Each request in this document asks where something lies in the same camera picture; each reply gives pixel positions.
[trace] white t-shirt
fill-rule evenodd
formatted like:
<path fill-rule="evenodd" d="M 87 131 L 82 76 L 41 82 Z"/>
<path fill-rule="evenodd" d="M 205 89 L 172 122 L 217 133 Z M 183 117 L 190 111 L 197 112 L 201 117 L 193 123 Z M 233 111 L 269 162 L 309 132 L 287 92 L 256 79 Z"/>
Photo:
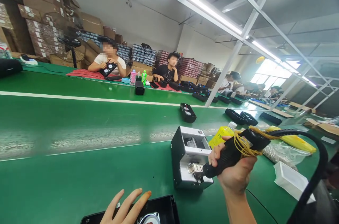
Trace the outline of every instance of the white t-shirt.
<path fill-rule="evenodd" d="M 224 81 L 222 82 L 220 88 L 224 88 L 224 87 L 229 86 L 229 85 L 231 85 L 231 88 L 230 88 L 230 89 L 226 88 L 226 89 L 224 89 L 224 90 L 218 91 L 218 93 L 222 93 L 222 92 L 224 92 L 224 91 L 228 91 L 228 92 L 231 92 L 231 91 L 232 91 L 232 88 L 233 88 L 233 82 L 229 82 L 229 81 L 227 80 L 227 78 L 225 78 Z"/>
<path fill-rule="evenodd" d="M 107 55 L 104 53 L 99 54 L 95 59 L 94 62 L 101 64 L 101 63 L 106 63 L 107 62 Z M 121 67 L 123 69 L 126 69 L 126 63 L 123 59 L 121 59 L 120 57 L 118 57 L 118 62 L 120 63 Z M 119 69 L 118 67 L 116 67 L 112 73 L 110 75 L 119 75 Z"/>
<path fill-rule="evenodd" d="M 265 92 L 265 94 L 264 94 L 265 98 L 269 98 L 270 96 L 271 96 L 271 92 L 270 91 Z"/>
<path fill-rule="evenodd" d="M 238 89 L 236 89 L 237 92 L 240 92 L 240 94 L 246 94 L 247 90 L 245 90 L 245 87 L 240 86 Z"/>

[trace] black cable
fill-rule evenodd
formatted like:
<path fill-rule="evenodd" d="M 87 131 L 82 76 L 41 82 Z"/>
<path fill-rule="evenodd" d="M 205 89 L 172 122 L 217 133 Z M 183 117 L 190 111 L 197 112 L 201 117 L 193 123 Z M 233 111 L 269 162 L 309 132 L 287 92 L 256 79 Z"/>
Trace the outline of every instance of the black cable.
<path fill-rule="evenodd" d="M 316 146 L 318 147 L 319 162 L 318 162 L 317 168 L 316 168 L 314 174 L 312 175 L 308 185 L 306 186 L 304 192 L 301 194 L 301 197 L 300 197 L 297 205 L 295 206 L 289 220 L 287 221 L 288 224 L 298 223 L 298 218 L 300 217 L 300 215 L 303 211 L 303 208 L 307 204 L 308 199 L 310 198 L 314 189 L 317 187 L 318 183 L 320 182 L 320 180 L 322 178 L 322 174 L 325 171 L 326 164 L 328 162 L 327 150 L 326 150 L 325 146 L 323 145 L 323 143 L 319 139 L 317 139 L 313 135 L 311 135 L 307 132 L 304 132 L 304 131 L 286 129 L 286 130 L 270 131 L 270 132 L 267 132 L 267 134 L 269 134 L 271 136 L 303 135 L 303 136 L 308 137 L 313 142 L 315 142 Z"/>
<path fill-rule="evenodd" d="M 249 191 L 249 189 L 246 189 L 249 193 L 252 194 L 252 196 L 259 202 L 259 204 L 261 204 L 261 206 L 268 212 L 268 214 L 272 217 L 272 219 L 274 219 L 275 223 L 278 224 L 277 220 L 273 217 L 273 215 L 267 210 L 266 207 L 264 207 L 264 205 L 259 201 L 259 199 L 257 199 L 257 197 L 251 192 Z"/>

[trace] green bottle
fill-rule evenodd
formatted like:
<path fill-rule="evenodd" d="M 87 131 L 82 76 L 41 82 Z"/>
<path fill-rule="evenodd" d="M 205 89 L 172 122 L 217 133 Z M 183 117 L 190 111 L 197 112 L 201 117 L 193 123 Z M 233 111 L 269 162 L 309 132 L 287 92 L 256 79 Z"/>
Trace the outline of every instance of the green bottle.
<path fill-rule="evenodd" d="M 142 77 L 141 77 L 141 81 L 144 84 L 144 86 L 146 85 L 146 77 L 147 77 L 147 73 L 146 73 L 146 70 L 144 70 Z"/>

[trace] yellow bottle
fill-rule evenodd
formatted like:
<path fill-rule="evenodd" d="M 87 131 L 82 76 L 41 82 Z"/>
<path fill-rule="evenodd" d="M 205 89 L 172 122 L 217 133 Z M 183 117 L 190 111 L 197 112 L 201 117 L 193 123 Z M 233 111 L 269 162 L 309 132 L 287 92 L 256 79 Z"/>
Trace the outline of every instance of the yellow bottle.
<path fill-rule="evenodd" d="M 228 126 L 222 126 L 219 128 L 217 134 L 208 142 L 208 145 L 213 149 L 215 146 L 225 143 L 222 136 L 234 136 L 234 129 L 237 127 L 237 124 L 234 122 L 230 122 Z"/>

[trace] plastic bag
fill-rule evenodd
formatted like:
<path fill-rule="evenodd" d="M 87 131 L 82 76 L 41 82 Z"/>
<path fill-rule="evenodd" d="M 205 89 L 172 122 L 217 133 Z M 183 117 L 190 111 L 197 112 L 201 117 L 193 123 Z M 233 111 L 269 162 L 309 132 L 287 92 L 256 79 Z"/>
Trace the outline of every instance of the plastic bag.
<path fill-rule="evenodd" d="M 306 156 L 311 155 L 309 152 L 296 149 L 284 142 L 270 143 L 263 150 L 263 154 L 274 164 L 281 161 L 296 171 L 298 171 L 296 165 L 302 162 Z"/>

